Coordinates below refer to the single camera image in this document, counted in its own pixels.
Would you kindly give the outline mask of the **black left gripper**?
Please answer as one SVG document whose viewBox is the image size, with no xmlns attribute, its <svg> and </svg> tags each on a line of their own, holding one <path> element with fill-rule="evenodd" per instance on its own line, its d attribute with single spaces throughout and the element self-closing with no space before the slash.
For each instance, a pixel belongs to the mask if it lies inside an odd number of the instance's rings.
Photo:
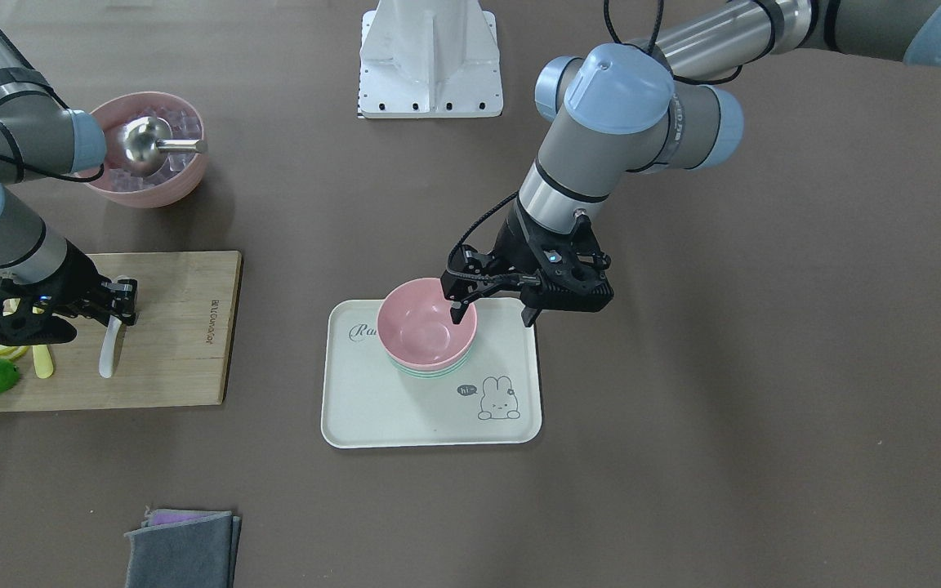
<svg viewBox="0 0 941 588">
<path fill-rule="evenodd" d="M 478 299 L 516 292 L 524 327 L 534 327 L 542 311 L 597 312 L 613 300 L 606 278 L 611 256 L 601 250 L 591 218 L 576 213 L 571 234 L 553 232 L 531 219 L 513 201 L 492 251 L 479 252 L 459 239 L 442 273 L 449 317 L 460 325 Z"/>
</svg>

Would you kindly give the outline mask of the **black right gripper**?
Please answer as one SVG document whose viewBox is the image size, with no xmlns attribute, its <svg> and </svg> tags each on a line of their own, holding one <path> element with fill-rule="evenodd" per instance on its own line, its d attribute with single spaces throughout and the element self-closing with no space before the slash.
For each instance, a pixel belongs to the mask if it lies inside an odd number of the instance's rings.
<svg viewBox="0 0 941 588">
<path fill-rule="evenodd" d="M 66 317 L 85 317 L 108 327 L 111 316 L 134 325 L 137 282 L 112 282 L 73 244 L 63 264 L 34 284 L 0 279 L 0 344 L 63 344 L 76 337 Z"/>
</svg>

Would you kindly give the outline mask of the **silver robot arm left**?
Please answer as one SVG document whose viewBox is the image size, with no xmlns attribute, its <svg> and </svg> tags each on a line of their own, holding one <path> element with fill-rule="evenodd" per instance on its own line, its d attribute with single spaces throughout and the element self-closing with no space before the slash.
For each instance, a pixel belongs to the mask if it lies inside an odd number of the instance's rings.
<svg viewBox="0 0 941 588">
<path fill-rule="evenodd" d="M 551 126 L 492 251 L 459 241 L 449 253 L 453 323 L 500 291 L 519 293 L 528 327 L 542 311 L 603 309 L 611 258 L 591 223 L 622 175 L 723 163 L 744 121 L 721 83 L 798 48 L 941 66 L 941 1 L 728 1 L 648 38 L 557 57 L 534 90 Z"/>
</svg>

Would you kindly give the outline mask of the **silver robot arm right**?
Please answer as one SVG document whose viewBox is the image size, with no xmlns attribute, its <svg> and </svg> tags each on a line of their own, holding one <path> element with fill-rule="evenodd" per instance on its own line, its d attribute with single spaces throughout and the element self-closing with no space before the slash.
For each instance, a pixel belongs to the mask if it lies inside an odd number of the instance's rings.
<svg viewBox="0 0 941 588">
<path fill-rule="evenodd" d="M 62 344 L 71 319 L 137 319 L 137 283 L 96 265 L 11 191 L 40 178 L 91 182 L 102 175 L 100 124 L 60 100 L 0 29 L 0 344 Z"/>
</svg>

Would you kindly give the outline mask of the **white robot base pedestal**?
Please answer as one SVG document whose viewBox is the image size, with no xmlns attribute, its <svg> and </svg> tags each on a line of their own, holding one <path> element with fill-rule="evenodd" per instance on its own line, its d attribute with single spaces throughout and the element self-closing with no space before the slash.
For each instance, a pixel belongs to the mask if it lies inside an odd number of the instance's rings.
<svg viewBox="0 0 941 588">
<path fill-rule="evenodd" d="M 478 1 L 381 1 L 362 16 L 359 57 L 362 118 L 503 112 L 496 16 Z"/>
</svg>

